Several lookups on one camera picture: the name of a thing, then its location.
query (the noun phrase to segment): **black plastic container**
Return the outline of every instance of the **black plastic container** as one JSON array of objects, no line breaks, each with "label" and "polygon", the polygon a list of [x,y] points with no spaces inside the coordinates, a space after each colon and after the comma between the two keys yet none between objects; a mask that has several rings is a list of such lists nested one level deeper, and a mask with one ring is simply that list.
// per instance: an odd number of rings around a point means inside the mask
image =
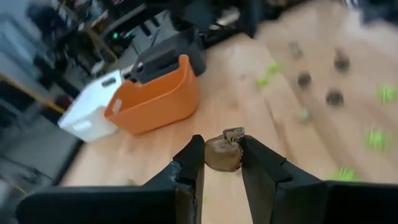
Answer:
[{"label": "black plastic container", "polygon": [[131,70],[130,78],[147,83],[168,74],[178,67],[178,56],[189,56],[195,76],[206,70],[205,55],[198,31],[189,28],[147,49],[140,54]]}]

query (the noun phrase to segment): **cable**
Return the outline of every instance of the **cable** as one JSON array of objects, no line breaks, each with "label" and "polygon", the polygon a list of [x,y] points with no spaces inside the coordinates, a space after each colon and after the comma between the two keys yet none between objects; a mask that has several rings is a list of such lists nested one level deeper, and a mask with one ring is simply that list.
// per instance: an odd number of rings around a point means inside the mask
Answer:
[{"label": "cable", "polygon": [[48,178],[49,180],[54,181],[54,179],[53,179],[51,176],[49,176],[49,175],[47,175],[47,174],[44,174],[43,172],[39,171],[39,170],[36,169],[35,167],[31,167],[31,166],[25,165],[25,164],[23,164],[23,163],[21,163],[21,162],[15,161],[15,160],[10,159],[10,158],[8,158],[8,157],[6,157],[6,156],[4,156],[4,155],[1,155],[1,154],[0,154],[0,158],[3,159],[3,160],[5,160],[5,161],[8,161],[8,162],[10,162],[10,163],[12,163],[12,164],[14,164],[14,165],[16,165],[16,166],[19,166],[19,167],[21,167],[21,168],[24,168],[25,170],[28,170],[28,171],[33,172],[33,173],[35,173],[35,174],[40,174],[40,175],[42,175],[42,176]]},{"label": "cable", "polygon": [[20,193],[22,193],[24,195],[24,197],[27,195],[26,190],[24,190],[22,187],[20,187],[17,184],[13,184],[10,181],[0,177],[0,180],[4,181],[6,184],[10,185],[11,187],[14,187],[15,189],[17,189]]}]

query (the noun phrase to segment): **bin handle slot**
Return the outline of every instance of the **bin handle slot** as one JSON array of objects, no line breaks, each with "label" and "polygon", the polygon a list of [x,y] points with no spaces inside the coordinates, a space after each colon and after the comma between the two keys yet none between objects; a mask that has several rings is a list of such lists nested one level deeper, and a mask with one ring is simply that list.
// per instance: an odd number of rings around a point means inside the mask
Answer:
[{"label": "bin handle slot", "polygon": [[116,83],[116,79],[114,77],[101,82],[102,87],[106,88]]}]

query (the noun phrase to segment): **wooden table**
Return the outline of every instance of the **wooden table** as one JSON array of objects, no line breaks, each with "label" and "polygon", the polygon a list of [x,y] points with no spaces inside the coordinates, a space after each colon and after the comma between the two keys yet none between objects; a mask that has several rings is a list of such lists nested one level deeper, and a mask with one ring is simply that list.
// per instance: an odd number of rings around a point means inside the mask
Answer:
[{"label": "wooden table", "polygon": [[[294,59],[290,42],[303,57]],[[275,23],[261,25],[255,40],[238,35],[207,51],[207,71],[200,78],[201,100],[190,118],[138,137],[123,131],[86,144],[70,169],[65,185],[143,184],[166,166],[192,134],[205,139],[224,128],[246,132],[307,172],[330,179],[340,167],[370,182],[398,182],[398,101],[382,104],[377,89],[398,79],[398,35],[377,23],[363,27],[359,15],[334,1],[296,8]],[[333,67],[335,48],[343,49],[351,66],[346,75]],[[269,85],[255,82],[279,62],[284,71]],[[310,86],[297,85],[301,71]],[[344,105],[328,106],[329,89],[344,95]],[[311,120],[299,122],[307,108]],[[368,149],[366,131],[383,130],[389,150]],[[239,172],[225,174],[206,167],[203,223],[251,223]]]}]

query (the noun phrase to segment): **black equipment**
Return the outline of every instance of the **black equipment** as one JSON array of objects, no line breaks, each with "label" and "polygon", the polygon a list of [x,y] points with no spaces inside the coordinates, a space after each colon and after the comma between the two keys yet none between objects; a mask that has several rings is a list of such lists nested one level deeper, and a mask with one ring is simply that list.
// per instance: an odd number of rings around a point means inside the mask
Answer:
[{"label": "black equipment", "polygon": [[[252,136],[242,135],[241,168],[254,224],[397,223],[398,186],[322,181]],[[140,187],[53,187],[17,208],[27,223],[201,223],[205,141],[194,135]]]}]

